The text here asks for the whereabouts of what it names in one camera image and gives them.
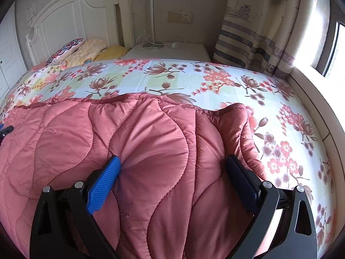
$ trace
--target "floral bed sheet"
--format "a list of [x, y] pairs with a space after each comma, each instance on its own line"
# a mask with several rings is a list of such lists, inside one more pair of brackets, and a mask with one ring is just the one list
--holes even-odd
[[[209, 110], [240, 102], [247, 108], [268, 180], [278, 188], [304, 187], [315, 220], [318, 257], [332, 243], [336, 201], [330, 163], [310, 115], [284, 80], [215, 63], [168, 59], [63, 68], [28, 71], [0, 104], [0, 123], [14, 106], [71, 97], [105, 99], [128, 92], [167, 96]], [[277, 214], [272, 227], [278, 222]]]

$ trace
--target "white wardrobe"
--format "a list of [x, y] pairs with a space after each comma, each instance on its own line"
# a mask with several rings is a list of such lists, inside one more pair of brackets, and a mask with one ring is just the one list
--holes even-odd
[[0, 24], [0, 103], [26, 70], [17, 39], [13, 3]]

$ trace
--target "headboard panel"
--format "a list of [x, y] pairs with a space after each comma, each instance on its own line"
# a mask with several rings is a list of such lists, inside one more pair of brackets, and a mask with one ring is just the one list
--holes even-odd
[[134, 46], [132, 0], [52, 0], [36, 16], [33, 38], [27, 48], [33, 65], [47, 61], [58, 49], [76, 38], [103, 39], [119, 45], [116, 7], [119, 4], [125, 47]]

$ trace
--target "electrical socket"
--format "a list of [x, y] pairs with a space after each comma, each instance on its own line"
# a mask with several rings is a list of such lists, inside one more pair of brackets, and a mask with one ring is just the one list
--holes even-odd
[[193, 13], [168, 12], [168, 22], [192, 23]]

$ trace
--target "metal pole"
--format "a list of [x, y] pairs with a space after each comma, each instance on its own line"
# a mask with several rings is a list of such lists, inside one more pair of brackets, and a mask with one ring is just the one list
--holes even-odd
[[155, 44], [155, 17], [153, 13], [153, 0], [150, 0], [150, 12], [151, 12], [151, 35], [152, 35], [152, 42]]

